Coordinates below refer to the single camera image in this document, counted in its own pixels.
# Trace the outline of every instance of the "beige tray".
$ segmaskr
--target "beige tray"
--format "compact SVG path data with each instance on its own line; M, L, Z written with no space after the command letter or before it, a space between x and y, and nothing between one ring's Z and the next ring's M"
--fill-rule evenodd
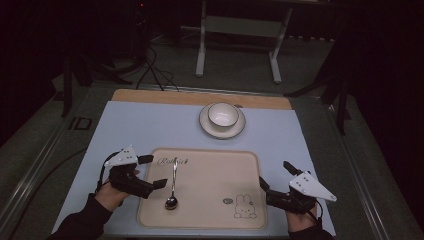
M254 153L159 148L152 154L145 180L167 178L168 183L148 199L141 199L138 221L144 227L260 229L266 225L265 197ZM178 207L166 210L175 158L179 163L175 184Z

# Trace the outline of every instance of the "floor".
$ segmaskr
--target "floor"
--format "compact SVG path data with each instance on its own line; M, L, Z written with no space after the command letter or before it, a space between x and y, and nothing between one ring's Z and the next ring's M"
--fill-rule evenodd
M198 78L198 32L187 31L184 36L179 45L168 44L166 38L158 36L151 44L154 51L148 52L151 60L156 52L156 75L161 84L168 84L168 91L284 96L314 80L332 45L320 40L285 40L278 58L283 83L276 85L268 62L267 48L273 44L269 39L248 39L256 43L251 46L246 39L240 44L226 42L225 36L208 36L205 73ZM117 61L117 65L126 64ZM159 89L151 72L141 79L146 70L142 67L122 76L132 85L119 85L96 73L92 74L91 87L81 87L74 81L73 108L67 117L60 117L63 103L52 99L0 149L0 206L4 206L0 222L7 219L1 226L1 234L7 234L0 236L43 239L50 234L84 149L113 92L134 89L139 81L139 89ZM53 81L60 90L62 77ZM337 239L424 239L355 99L349 98L346 135L342 136L334 124L334 106L320 102L321 92L317 89L289 100L319 180L338 196L338 201L328 206ZM76 129L75 119L91 119L92 125L86 130Z

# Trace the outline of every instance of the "saucer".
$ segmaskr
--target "saucer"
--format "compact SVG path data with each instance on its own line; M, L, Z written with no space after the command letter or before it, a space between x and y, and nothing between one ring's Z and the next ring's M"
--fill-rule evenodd
M207 133L209 133L210 135L218 139L232 138L237 136L239 133L243 131L244 126L246 125L246 118L244 117L243 112L238 107L236 107L237 112L239 114L238 121L232 127L229 127L228 129L224 130L223 128L213 124L209 119L208 111L212 105L213 103L207 105L200 112L199 120L203 130L205 130Z

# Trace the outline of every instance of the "white metal table leg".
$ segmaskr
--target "white metal table leg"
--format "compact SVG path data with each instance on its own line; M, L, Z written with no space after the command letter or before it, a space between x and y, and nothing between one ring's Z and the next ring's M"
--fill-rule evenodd
M290 20L290 16L292 12L293 12L292 8L290 8L287 11L284 22L283 24L281 24L280 33L278 34L278 37L277 37L277 45L275 46L274 51L269 52L269 61L271 64L272 76L274 78L274 82L277 84L281 83L281 75L280 75L280 69L278 67L277 56L278 56L278 52L280 51L281 44L283 43L284 35L286 33L287 26L289 24L289 20Z
M196 77L203 77L203 69L205 67L205 21L206 21L206 0L202 1L202 19L200 21L200 48L197 57Z

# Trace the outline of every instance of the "metal spoon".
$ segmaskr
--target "metal spoon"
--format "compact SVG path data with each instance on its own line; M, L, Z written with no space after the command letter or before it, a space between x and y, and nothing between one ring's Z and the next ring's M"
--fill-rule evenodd
M172 193L171 196L166 200L165 203L165 208L166 210L174 210L175 208L177 208L178 205L178 200L177 198L174 196L174 191L175 191L175 179L177 177L177 158L174 159L174 172L172 174Z

